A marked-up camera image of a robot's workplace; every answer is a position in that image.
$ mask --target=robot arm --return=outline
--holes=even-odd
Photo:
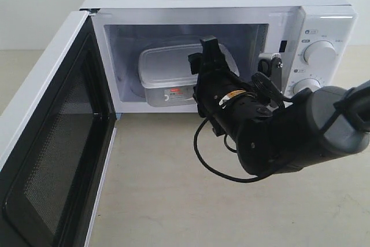
[[[194,149],[213,173],[236,182],[255,182],[272,174],[296,172],[304,167],[363,151],[370,140],[370,82],[345,90],[304,89],[292,99],[282,95],[260,65],[246,83],[232,73],[216,38],[201,40],[203,53],[189,56],[198,74],[194,99],[205,120],[197,130]],[[274,57],[272,65],[281,60]],[[284,102],[292,104],[285,108]],[[277,109],[267,108],[270,103]],[[216,136],[230,136],[242,167],[255,178],[222,174],[200,156],[197,139],[210,121]]]

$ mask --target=table surface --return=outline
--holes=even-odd
[[[0,113],[41,51],[0,51]],[[347,48],[334,85],[370,78],[370,48]],[[127,114],[117,122],[90,246],[370,246],[370,149],[242,185],[197,160],[196,114]],[[222,139],[199,138],[215,168],[246,177]]]

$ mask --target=container label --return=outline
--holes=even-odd
[[[232,92],[228,93],[227,95],[225,95],[220,100],[219,105],[221,106],[222,104],[224,104],[225,102],[227,102],[229,99],[234,98],[234,96],[239,95],[239,94],[242,94],[242,93],[245,93],[245,92],[246,92],[245,90],[235,90],[235,91],[232,91]]]
[[[165,101],[184,101],[186,99],[189,99],[189,97],[181,88],[171,88],[164,90]]]

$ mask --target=control panel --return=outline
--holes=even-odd
[[[300,9],[299,39],[284,94],[330,85],[356,20],[351,6],[308,6]]]

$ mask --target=container lid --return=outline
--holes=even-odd
[[[220,44],[220,50],[225,54],[226,62],[236,75],[238,68],[230,52]],[[196,85],[198,75],[192,75],[188,55],[202,53],[202,45],[180,45],[147,49],[139,57],[139,75],[143,87],[156,89]]]

